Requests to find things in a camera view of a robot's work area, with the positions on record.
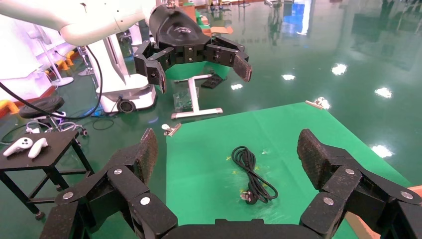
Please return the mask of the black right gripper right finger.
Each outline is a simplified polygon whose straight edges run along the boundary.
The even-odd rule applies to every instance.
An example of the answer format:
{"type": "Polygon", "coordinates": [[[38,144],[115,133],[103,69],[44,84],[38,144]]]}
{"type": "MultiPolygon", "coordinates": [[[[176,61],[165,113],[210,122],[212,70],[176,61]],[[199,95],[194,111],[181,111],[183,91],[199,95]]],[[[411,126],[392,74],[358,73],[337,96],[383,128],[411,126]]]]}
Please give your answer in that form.
{"type": "Polygon", "coordinates": [[[318,191],[301,215],[301,226],[330,239],[352,213],[383,239],[421,238],[417,193],[368,171],[348,151],[323,144],[307,128],[299,134],[297,154],[318,191]]]}

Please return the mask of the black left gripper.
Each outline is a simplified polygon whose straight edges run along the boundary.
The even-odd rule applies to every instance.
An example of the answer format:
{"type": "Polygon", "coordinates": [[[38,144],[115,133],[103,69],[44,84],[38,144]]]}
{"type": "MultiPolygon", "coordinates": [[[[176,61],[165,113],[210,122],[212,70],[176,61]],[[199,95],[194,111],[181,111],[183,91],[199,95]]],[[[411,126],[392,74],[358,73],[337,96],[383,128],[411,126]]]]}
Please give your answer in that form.
{"type": "Polygon", "coordinates": [[[167,92],[165,71],[175,64],[206,60],[231,67],[243,81],[250,81],[252,67],[245,47],[221,36],[211,39],[179,7],[157,6],[149,18],[149,29],[156,43],[145,40],[138,46],[135,70],[162,93],[167,92]]]}

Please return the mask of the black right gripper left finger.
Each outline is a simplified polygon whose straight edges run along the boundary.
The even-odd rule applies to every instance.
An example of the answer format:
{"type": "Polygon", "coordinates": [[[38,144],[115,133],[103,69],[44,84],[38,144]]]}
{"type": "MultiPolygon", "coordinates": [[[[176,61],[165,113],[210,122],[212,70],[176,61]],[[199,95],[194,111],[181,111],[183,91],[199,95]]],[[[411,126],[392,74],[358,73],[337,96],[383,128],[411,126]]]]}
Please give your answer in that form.
{"type": "Polygon", "coordinates": [[[138,238],[163,238],[178,219],[148,187],[157,159],[157,137],[149,128],[139,143],[116,151],[100,171],[55,198],[41,238],[89,239],[115,213],[138,238]]]}

